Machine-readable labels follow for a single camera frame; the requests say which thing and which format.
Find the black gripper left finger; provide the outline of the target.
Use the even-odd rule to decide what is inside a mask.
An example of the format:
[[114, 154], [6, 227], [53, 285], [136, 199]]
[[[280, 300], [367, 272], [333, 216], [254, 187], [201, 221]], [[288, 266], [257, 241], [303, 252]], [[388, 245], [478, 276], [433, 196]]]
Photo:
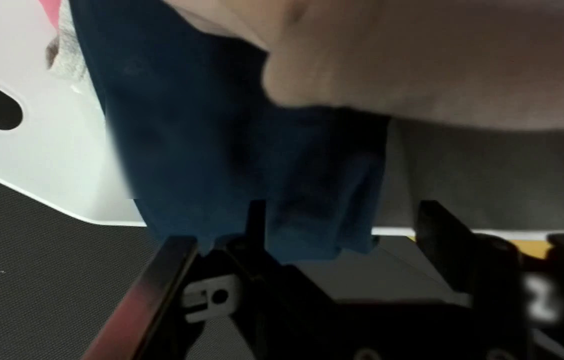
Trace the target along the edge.
[[266, 236], [266, 202], [254, 199], [248, 207], [247, 221], [247, 252], [252, 266], [258, 266], [266, 255]]

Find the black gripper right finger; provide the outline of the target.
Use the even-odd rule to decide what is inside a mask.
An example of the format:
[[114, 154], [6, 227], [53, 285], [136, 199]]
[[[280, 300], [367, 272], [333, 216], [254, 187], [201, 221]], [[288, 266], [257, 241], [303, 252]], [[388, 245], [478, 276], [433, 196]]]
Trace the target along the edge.
[[496, 237], [473, 232], [441, 202], [419, 204], [417, 245], [456, 292], [477, 293], [499, 276]]

